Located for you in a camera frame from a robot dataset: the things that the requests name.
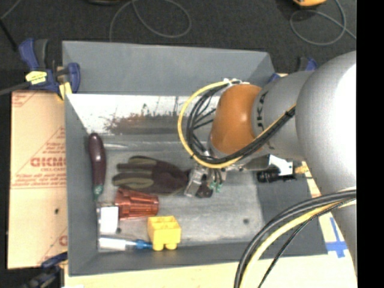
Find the black cable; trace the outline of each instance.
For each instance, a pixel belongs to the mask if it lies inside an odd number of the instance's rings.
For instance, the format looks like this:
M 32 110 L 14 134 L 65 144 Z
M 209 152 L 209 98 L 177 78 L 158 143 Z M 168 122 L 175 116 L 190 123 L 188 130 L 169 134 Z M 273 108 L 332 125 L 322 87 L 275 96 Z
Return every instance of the black cable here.
M 203 102 L 207 99 L 207 97 L 211 97 L 212 91 L 216 92 L 214 89 L 211 91 L 208 91 L 206 94 L 204 94 L 200 100 L 197 101 L 197 103 L 194 105 L 190 116 L 188 118 L 187 122 L 187 135 L 186 140 L 187 142 L 190 142 L 190 138 L 192 137 L 191 133 L 193 133 L 194 130 L 194 123 L 195 123 L 195 112 L 199 111 L 200 108 L 203 105 Z M 196 157 L 200 160 L 203 160 L 204 162 L 210 163 L 210 164 L 221 164 L 236 158 L 243 159 L 251 154 L 253 154 L 256 150 L 260 149 L 291 117 L 295 115 L 296 106 L 291 108 L 289 111 L 287 111 L 268 131 L 266 131 L 262 136 L 257 138 L 256 140 L 252 141 L 247 146 L 243 147 L 242 149 L 234 152 L 233 154 L 227 155 L 222 158 L 209 158 L 205 155 L 201 155 L 198 153 L 198 151 L 193 150 L 193 148 L 190 145 L 190 148 L 195 153 Z
M 261 231 L 256 234 L 256 236 L 251 240 L 251 242 L 248 244 L 247 248 L 243 252 L 243 255 L 239 261 L 238 268 L 236 270 L 234 288 L 238 288 L 240 286 L 242 276 L 247 267 L 247 263 L 249 262 L 250 258 L 252 257 L 252 254 L 257 248 L 258 243 L 272 229 L 274 229 L 275 227 L 280 227 L 282 222 L 287 221 L 289 218 L 297 217 L 300 214 L 304 214 L 316 208 L 326 206 L 330 203 L 354 198 L 356 198 L 356 190 L 348 190 L 332 194 L 326 194 L 324 196 L 305 200 L 290 208 L 287 208 L 285 211 L 278 214 L 271 221 L 269 221 Z
M 10 32 L 8 31 L 7 27 L 5 26 L 5 24 L 1 18 L 0 18 L 0 27 L 4 31 L 4 34 L 7 37 L 8 41 L 11 43 L 12 50 L 17 52 L 17 43 L 14 40 L 14 38 L 12 37 L 12 35 L 10 34 Z
M 355 199 L 350 199 L 350 200 L 345 200 L 337 205 L 334 205 L 332 207 L 329 207 L 327 208 L 326 210 L 318 213 L 318 214 L 315 214 L 313 215 L 311 218 L 309 218 L 307 221 L 303 222 L 290 236 L 289 238 L 287 239 L 287 241 L 283 244 L 283 246 L 280 248 L 279 252 L 277 252 L 277 254 L 275 255 L 272 263 L 270 264 L 270 266 L 268 267 L 267 271 L 265 272 L 261 282 L 259 283 L 258 287 L 257 288 L 261 288 L 262 284 L 265 282 L 267 276 L 271 273 L 273 267 L 276 265 L 278 259 L 281 257 L 281 255 L 283 255 L 284 251 L 286 250 L 286 248 L 288 247 L 288 245 L 293 241 L 293 239 L 295 238 L 295 236 L 311 221 L 313 221 L 315 218 L 318 218 L 319 216 L 323 215 L 323 214 L 326 214 L 330 211 L 332 211 L 333 209 L 335 208 L 339 208 L 351 201 L 353 201 Z

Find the blue clamp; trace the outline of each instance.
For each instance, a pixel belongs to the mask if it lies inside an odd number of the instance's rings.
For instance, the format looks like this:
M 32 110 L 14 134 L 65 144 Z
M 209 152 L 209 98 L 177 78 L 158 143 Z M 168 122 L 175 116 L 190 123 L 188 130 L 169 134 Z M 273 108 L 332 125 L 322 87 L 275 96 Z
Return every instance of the blue clamp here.
M 68 259 L 68 253 L 64 252 L 56 256 L 51 257 L 41 264 L 41 269 L 44 271 L 31 280 L 28 281 L 22 287 L 27 288 L 45 288 L 52 284 L 59 276 L 61 268 L 59 263 Z
M 57 77 L 61 75 L 69 76 L 69 83 L 71 90 L 76 93 L 80 86 L 80 65 L 78 63 L 69 63 L 61 71 L 53 72 L 53 70 L 46 68 L 45 54 L 48 40 L 37 40 L 33 38 L 27 38 L 19 45 L 19 53 L 21 59 L 28 65 L 30 74 L 33 71 L 43 71 L 46 75 L 40 78 L 38 83 L 29 82 L 29 89 L 45 89 L 61 95 L 60 85 L 57 81 Z

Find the white cable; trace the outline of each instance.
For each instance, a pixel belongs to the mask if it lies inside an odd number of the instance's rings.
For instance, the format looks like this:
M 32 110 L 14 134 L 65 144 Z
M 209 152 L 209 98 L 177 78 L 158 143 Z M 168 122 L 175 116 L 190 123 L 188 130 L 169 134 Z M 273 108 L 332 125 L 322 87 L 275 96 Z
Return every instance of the white cable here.
M 340 13 L 341 13 L 341 21 L 342 23 L 339 23 L 338 21 L 336 21 L 335 19 L 333 19 L 332 17 L 328 16 L 327 14 L 325 13 L 322 13 L 322 12 L 319 12 L 319 11 L 314 11 L 314 10 L 298 10 L 296 12 L 294 12 L 290 19 L 289 19 L 289 24 L 290 24 L 290 27 L 293 31 L 293 33 L 298 37 L 300 38 L 301 40 L 309 43 L 309 44 L 312 44 L 312 45 L 315 45 L 315 46 L 328 46 L 328 45 L 332 45 L 334 43 L 336 43 L 339 39 L 342 38 L 342 36 L 345 34 L 345 32 L 347 32 L 353 39 L 356 40 L 356 36 L 347 29 L 347 20 L 346 20 L 346 15 L 345 15 L 345 12 L 340 4 L 340 2 L 338 0 L 334 0 L 335 3 L 336 3 L 336 6 L 338 7 L 338 9 L 340 10 Z M 319 42 L 316 42 L 316 41 L 311 41 L 305 37 L 303 37 L 294 27 L 293 25 L 293 18 L 296 14 L 300 13 L 300 12 L 303 12 L 303 11 L 306 11 L 306 12 L 309 12 L 309 13 L 314 13 L 316 15 L 320 15 L 328 20 L 330 20 L 331 22 L 333 22 L 334 24 L 338 25 L 339 27 L 342 28 L 340 34 L 335 38 L 333 39 L 332 41 L 327 41 L 327 42 L 324 42 L 324 43 L 319 43 Z
M 6 18 L 19 4 L 20 4 L 21 0 L 17 0 L 14 5 L 12 5 L 10 7 L 10 9 L 8 11 L 6 11 L 0 18 L 1 19 L 4 19 Z

